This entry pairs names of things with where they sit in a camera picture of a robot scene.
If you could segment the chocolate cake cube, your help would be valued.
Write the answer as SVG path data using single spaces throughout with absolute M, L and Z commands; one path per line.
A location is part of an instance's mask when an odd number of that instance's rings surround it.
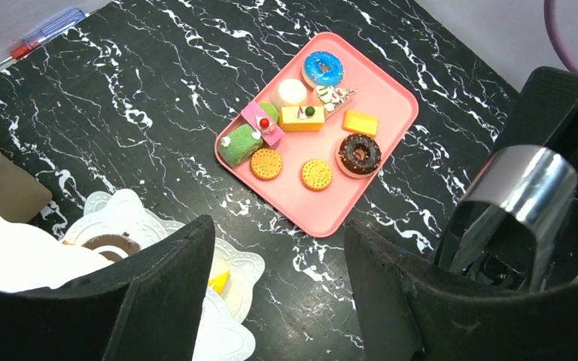
M 127 232 L 122 234 L 97 235 L 82 244 L 82 247 L 93 250 L 112 262 L 119 262 L 141 250 Z

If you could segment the pink cake slice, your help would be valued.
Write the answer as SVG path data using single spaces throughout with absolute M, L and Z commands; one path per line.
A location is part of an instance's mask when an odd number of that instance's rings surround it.
M 279 146 L 284 131 L 279 123 L 270 120 L 265 112 L 260 109 L 259 102 L 250 102 L 240 112 L 240 115 L 255 130 L 261 133 L 265 145 L 271 148 Z

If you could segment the pink serving tray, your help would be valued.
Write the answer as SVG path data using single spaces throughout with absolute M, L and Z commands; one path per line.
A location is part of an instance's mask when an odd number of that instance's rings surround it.
M 358 90 L 348 108 L 378 117 L 376 142 L 382 160 L 386 161 L 418 116 L 418 101 L 405 86 L 333 32 L 320 32 L 308 41 L 254 100 L 268 102 L 280 81 L 299 78 L 304 59 L 317 50 L 338 56 L 345 69 L 342 85 Z M 337 111 L 318 132 L 286 134 L 276 148 L 283 169 L 274 180 L 256 179 L 248 162 L 236 168 L 223 159 L 218 162 L 306 234 L 328 237 L 338 229 L 373 179 L 348 177 L 336 164 L 335 151 L 348 135 L 342 128 L 344 116 L 344 110 Z M 310 159 L 322 159 L 333 170 L 333 181 L 323 191 L 308 190 L 300 180 L 300 169 Z

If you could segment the white three-tier cake stand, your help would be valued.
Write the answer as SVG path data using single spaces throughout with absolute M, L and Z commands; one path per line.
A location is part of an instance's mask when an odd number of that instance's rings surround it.
M 256 340 L 209 286 L 214 223 L 160 227 L 116 196 L 57 241 L 0 216 L 0 360 L 245 360 Z

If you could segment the tan plastic tool case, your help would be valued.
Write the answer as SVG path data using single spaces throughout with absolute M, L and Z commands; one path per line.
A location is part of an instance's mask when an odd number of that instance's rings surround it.
M 28 223 L 52 201 L 52 193 L 0 151 L 0 216 Z

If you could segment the yellow cake slice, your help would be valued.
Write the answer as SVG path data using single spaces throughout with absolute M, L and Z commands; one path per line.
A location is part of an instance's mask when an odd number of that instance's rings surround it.
M 219 274 L 215 278 L 212 278 L 208 282 L 208 287 L 213 289 L 217 294 L 221 294 L 224 290 L 224 287 L 227 284 L 227 281 L 230 277 L 230 271 L 225 271 L 222 274 Z

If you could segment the yellow cake with cherry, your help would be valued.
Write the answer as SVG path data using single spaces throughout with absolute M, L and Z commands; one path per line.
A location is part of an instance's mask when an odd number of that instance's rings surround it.
M 281 109 L 280 127 L 285 132 L 317 132 L 324 123 L 322 106 L 291 106 Z

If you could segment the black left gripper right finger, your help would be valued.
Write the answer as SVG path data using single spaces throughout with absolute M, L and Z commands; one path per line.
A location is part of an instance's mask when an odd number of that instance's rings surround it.
M 542 293 L 479 284 L 356 221 L 345 259 L 369 360 L 578 360 L 578 281 Z

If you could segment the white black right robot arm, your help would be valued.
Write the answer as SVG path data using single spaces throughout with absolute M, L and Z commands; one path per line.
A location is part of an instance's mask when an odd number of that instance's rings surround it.
M 532 71 L 493 150 L 518 144 L 548 147 L 578 173 L 578 74 L 548 66 Z M 578 186 L 558 234 L 553 262 L 548 287 L 578 275 Z

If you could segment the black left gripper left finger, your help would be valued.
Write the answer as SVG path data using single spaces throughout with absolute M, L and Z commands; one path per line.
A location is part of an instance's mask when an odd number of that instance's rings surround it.
M 0 292 L 0 360 L 190 360 L 214 254 L 202 215 L 59 288 Z

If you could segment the green roll cake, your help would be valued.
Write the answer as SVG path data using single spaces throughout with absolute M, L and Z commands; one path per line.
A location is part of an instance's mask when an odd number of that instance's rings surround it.
M 218 153 L 228 166 L 235 168 L 262 146 L 261 132 L 243 124 L 219 139 Z

